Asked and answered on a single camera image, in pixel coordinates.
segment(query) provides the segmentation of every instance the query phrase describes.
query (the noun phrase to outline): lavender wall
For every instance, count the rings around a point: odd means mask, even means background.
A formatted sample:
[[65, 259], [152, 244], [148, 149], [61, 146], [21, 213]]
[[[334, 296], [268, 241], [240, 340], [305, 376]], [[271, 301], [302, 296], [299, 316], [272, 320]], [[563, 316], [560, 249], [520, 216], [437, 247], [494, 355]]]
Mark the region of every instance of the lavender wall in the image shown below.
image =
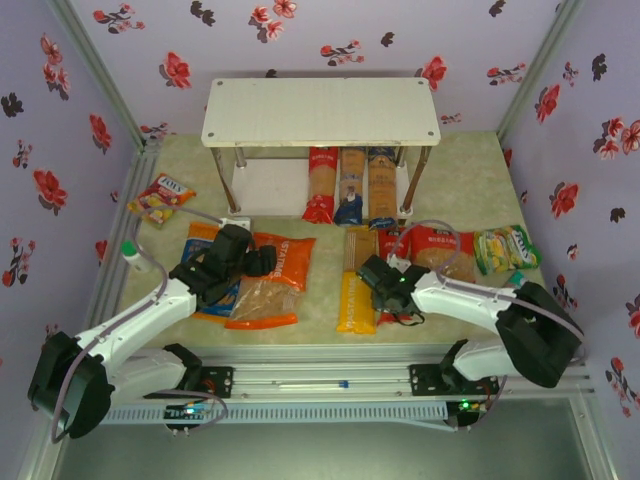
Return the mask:
[[72, 3], [143, 132], [163, 135], [200, 133], [214, 77], [268, 72], [419, 71], [437, 89], [443, 130], [496, 130], [559, 0]]
[[505, 142], [546, 280], [589, 339], [627, 478], [640, 471], [639, 15], [634, 0], [587, 2]]
[[40, 0], [0, 17], [0, 477], [15, 478], [47, 335], [83, 324], [134, 146]]

